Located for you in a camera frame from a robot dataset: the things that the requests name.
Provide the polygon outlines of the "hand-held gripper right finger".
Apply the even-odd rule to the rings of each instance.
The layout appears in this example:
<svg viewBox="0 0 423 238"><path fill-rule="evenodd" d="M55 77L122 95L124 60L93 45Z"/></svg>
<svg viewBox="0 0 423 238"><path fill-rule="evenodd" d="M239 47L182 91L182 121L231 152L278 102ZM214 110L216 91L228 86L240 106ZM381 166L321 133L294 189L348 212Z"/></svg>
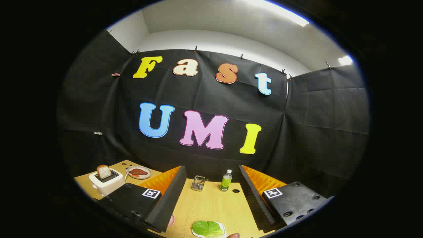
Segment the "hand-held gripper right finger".
<svg viewBox="0 0 423 238"><path fill-rule="evenodd" d="M259 230L291 226L325 206L326 198L300 182L283 183L248 166L239 166L239 182Z"/></svg>

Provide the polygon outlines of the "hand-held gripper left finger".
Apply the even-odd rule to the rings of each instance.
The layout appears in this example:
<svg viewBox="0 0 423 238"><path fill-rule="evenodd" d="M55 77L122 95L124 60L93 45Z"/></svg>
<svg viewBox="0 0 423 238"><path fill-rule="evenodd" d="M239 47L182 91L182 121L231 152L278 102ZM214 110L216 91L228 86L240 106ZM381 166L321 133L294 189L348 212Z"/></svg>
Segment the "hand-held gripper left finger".
<svg viewBox="0 0 423 238"><path fill-rule="evenodd" d="M186 167L178 166L139 185L125 183L98 205L138 229L166 232L186 182Z"/></svg>

